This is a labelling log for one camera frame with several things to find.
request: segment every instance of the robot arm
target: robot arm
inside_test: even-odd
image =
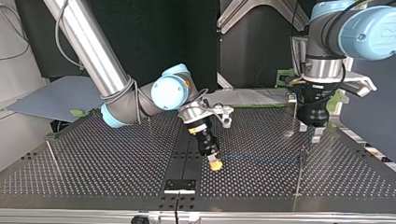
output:
[[[61,28],[102,94],[102,114],[109,126],[119,128],[164,110],[178,109],[190,133],[197,137],[201,154],[209,158],[212,170],[221,168],[219,144],[210,131],[208,117],[216,115],[229,128],[232,108],[206,104],[184,64],[164,71],[157,81],[138,89],[125,74],[85,1],[44,2],[56,20],[62,19]]]
[[[297,116],[306,125],[325,127],[326,104],[346,76],[346,56],[383,60],[396,53],[396,8],[348,10],[354,0],[317,3],[310,22]]]

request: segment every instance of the optical breadboard table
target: optical breadboard table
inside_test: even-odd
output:
[[[231,129],[213,119],[224,165],[212,172],[176,112],[119,129],[92,112],[0,173],[0,222],[9,209],[396,213],[396,173],[338,128],[310,148],[296,195],[309,138],[292,109],[232,117]],[[165,194],[174,181],[192,193]]]

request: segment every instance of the metal rod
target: metal rod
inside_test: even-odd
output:
[[[102,96],[122,91],[127,76],[87,3],[81,0],[44,2],[55,19],[67,3],[61,28]]]
[[[55,157],[55,154],[53,153],[52,146],[50,145],[50,141],[46,141],[46,143],[47,143],[47,146],[49,147],[49,152],[50,152],[51,157],[52,157],[55,161],[57,161],[57,160],[56,160],[56,157]]]

